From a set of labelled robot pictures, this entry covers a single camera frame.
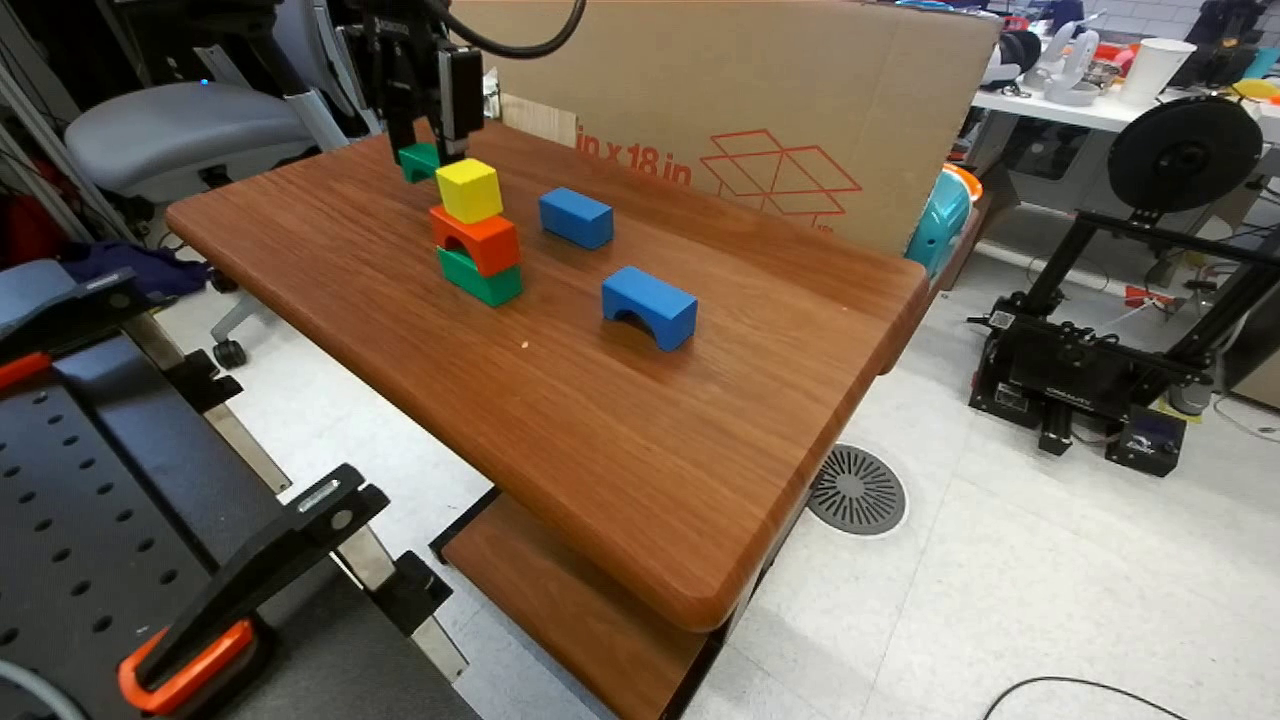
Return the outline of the teal and orange plastic toy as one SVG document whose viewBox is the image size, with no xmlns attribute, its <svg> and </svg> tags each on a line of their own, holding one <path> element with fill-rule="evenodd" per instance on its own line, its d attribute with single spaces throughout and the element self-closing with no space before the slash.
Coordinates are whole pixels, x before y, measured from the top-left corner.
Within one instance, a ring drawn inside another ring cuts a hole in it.
<svg viewBox="0 0 1280 720">
<path fill-rule="evenodd" d="M 923 266 L 931 283 L 954 255 L 984 187 L 968 169 L 945 163 L 904 256 Z"/>
</svg>

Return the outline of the orange arch block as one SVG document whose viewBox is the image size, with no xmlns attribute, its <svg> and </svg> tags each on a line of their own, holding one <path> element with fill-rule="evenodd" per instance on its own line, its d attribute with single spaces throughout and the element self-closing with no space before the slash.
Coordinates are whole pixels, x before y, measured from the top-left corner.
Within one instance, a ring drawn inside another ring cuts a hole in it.
<svg viewBox="0 0 1280 720">
<path fill-rule="evenodd" d="M 503 215 L 465 223 L 443 205 L 429 210 L 431 236 L 438 249 L 470 261 L 484 278 L 493 278 L 521 263 L 518 232 Z"/>
</svg>

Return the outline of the white paper cup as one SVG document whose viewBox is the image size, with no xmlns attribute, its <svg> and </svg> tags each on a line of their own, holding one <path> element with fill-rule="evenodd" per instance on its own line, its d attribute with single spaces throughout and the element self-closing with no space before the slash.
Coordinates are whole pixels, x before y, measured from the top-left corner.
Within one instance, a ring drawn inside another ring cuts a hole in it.
<svg viewBox="0 0 1280 720">
<path fill-rule="evenodd" d="M 1143 38 L 1130 70 L 1117 91 L 1120 104 L 1149 108 L 1169 86 L 1187 59 L 1197 50 L 1194 44 L 1174 38 Z"/>
</svg>

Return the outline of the yellow cube block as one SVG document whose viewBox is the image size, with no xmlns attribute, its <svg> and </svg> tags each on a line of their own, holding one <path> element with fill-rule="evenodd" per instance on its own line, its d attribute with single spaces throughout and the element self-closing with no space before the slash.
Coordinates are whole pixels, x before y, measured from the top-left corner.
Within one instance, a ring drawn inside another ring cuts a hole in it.
<svg viewBox="0 0 1280 720">
<path fill-rule="evenodd" d="M 435 173 L 445 210 L 465 224 L 477 224 L 504 211 L 497 169 L 474 158 L 440 167 Z"/>
</svg>

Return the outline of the black 3D printer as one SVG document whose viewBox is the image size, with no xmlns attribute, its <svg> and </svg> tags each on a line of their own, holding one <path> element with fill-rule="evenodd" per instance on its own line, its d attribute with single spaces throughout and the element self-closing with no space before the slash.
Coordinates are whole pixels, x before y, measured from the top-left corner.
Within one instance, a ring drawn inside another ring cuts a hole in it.
<svg viewBox="0 0 1280 720">
<path fill-rule="evenodd" d="M 988 336 L 970 406 L 1037 430 L 1039 448 L 1053 455 L 1073 446 L 1075 416 L 1089 416 L 1105 424 L 1108 461 L 1152 477 L 1174 470 L 1187 424 L 1156 410 L 1155 401 L 1175 387 L 1212 384 L 1213 345 L 1280 288 L 1280 255 L 1165 229 L 1160 220 L 1242 184 L 1258 165 L 1263 143 L 1243 104 L 1219 95 L 1176 97 L 1130 122 L 1106 163 L 1129 217 L 1078 210 L 1030 288 L 998 299 L 972 319 Z M 1229 260 L 1238 265 L 1236 278 L 1221 301 L 1161 352 L 1129 347 L 1114 333 L 1051 322 L 1062 302 L 1062 282 L 1100 232 Z"/>
</svg>

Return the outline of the green arch block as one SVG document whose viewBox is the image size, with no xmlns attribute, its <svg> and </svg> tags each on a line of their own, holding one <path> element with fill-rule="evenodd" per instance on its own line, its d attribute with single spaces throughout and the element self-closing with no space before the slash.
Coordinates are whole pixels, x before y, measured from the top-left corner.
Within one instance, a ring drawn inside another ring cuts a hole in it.
<svg viewBox="0 0 1280 720">
<path fill-rule="evenodd" d="M 435 249 L 443 275 L 456 287 L 490 307 L 498 307 L 524 291 L 520 264 L 484 275 L 475 260 L 461 250 Z"/>
</svg>

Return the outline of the blue rectangular block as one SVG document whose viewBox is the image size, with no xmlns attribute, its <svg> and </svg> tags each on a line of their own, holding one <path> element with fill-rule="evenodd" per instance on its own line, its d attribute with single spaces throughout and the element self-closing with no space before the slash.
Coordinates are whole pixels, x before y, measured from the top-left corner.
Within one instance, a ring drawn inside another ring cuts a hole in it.
<svg viewBox="0 0 1280 720">
<path fill-rule="evenodd" d="M 613 208 L 566 187 L 538 200 L 541 228 L 588 250 L 602 249 L 614 238 Z"/>
</svg>

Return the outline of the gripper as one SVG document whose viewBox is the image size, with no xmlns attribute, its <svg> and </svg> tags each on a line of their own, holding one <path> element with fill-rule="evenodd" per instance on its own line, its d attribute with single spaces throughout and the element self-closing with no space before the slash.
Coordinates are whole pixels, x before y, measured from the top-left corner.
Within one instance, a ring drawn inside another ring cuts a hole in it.
<svg viewBox="0 0 1280 720">
<path fill-rule="evenodd" d="M 397 44 L 411 60 L 436 53 L 434 135 L 442 167 L 465 159 L 468 136 L 484 127 L 483 56 L 475 47 L 448 46 L 436 0 L 361 0 L 366 36 Z M 419 82 L 411 60 L 384 60 L 384 120 L 393 159 L 417 142 Z"/>
</svg>

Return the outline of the blue arch block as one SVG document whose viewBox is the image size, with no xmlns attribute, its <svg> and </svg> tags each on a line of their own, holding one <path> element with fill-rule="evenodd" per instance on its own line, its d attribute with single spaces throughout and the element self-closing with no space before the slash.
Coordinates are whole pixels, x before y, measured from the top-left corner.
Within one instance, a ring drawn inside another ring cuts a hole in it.
<svg viewBox="0 0 1280 720">
<path fill-rule="evenodd" d="M 658 348 L 673 352 L 692 338 L 698 299 L 636 266 L 620 268 L 602 282 L 602 313 L 607 320 L 640 322 Z"/>
</svg>

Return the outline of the white table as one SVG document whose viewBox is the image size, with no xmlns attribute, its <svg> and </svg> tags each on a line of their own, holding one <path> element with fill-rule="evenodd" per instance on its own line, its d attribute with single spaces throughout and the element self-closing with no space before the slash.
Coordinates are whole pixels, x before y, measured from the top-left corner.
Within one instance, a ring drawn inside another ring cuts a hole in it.
<svg viewBox="0 0 1280 720">
<path fill-rule="evenodd" d="M 1142 113 L 1114 95 L 1078 108 L 1050 102 L 1039 91 L 980 90 L 963 161 L 980 177 L 995 167 L 1005 169 L 1023 202 L 1128 217 L 1132 209 L 1111 190 L 1106 161 L 1114 141 Z"/>
</svg>

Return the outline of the dark blue cloth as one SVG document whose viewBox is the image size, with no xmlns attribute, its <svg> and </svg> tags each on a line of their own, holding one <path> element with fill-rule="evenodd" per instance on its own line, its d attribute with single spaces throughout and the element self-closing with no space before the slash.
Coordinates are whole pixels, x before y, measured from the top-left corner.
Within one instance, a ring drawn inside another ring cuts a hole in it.
<svg viewBox="0 0 1280 720">
<path fill-rule="evenodd" d="M 58 261 L 79 283 L 113 272 L 133 272 L 140 290 L 152 299 L 197 293 L 211 270 L 207 261 L 179 258 L 174 249 L 146 249 L 123 241 L 69 245 Z"/>
</svg>

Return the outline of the grey office chair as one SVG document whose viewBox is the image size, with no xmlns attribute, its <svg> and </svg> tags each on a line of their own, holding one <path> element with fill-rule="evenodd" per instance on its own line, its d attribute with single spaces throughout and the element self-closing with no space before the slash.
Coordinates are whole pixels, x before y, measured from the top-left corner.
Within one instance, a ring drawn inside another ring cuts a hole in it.
<svg viewBox="0 0 1280 720">
<path fill-rule="evenodd" d="M 328 0 L 122 0 L 168 20 L 210 79 L 154 85 L 70 123 L 73 167 L 123 201 L 166 206 L 381 132 Z"/>
</svg>

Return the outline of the small green block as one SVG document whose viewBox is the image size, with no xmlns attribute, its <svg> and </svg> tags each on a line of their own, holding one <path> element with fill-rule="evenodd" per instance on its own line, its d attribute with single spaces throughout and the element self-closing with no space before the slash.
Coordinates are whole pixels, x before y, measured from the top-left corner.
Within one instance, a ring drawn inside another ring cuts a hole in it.
<svg viewBox="0 0 1280 720">
<path fill-rule="evenodd" d="M 442 167 L 434 142 L 421 142 L 396 150 L 396 160 L 406 182 L 415 184 L 431 179 Z"/>
</svg>

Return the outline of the large cardboard box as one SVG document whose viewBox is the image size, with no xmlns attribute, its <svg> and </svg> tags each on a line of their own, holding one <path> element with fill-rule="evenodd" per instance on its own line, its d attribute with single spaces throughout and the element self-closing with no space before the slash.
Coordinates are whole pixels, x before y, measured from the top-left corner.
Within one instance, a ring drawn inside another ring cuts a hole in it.
<svg viewBox="0 0 1280 720">
<path fill-rule="evenodd" d="M 588 0 L 549 56 L 486 55 L 582 154 L 905 254 L 1002 29 L 877 0 Z"/>
</svg>

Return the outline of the round grey floor drain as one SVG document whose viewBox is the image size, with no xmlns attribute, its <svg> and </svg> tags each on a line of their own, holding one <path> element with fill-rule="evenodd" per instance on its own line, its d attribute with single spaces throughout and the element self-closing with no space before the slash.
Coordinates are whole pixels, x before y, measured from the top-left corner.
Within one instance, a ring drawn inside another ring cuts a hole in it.
<svg viewBox="0 0 1280 720">
<path fill-rule="evenodd" d="M 904 521 L 909 497 L 888 464 L 864 448 L 837 443 L 814 477 L 806 509 L 836 530 L 872 538 Z"/>
</svg>

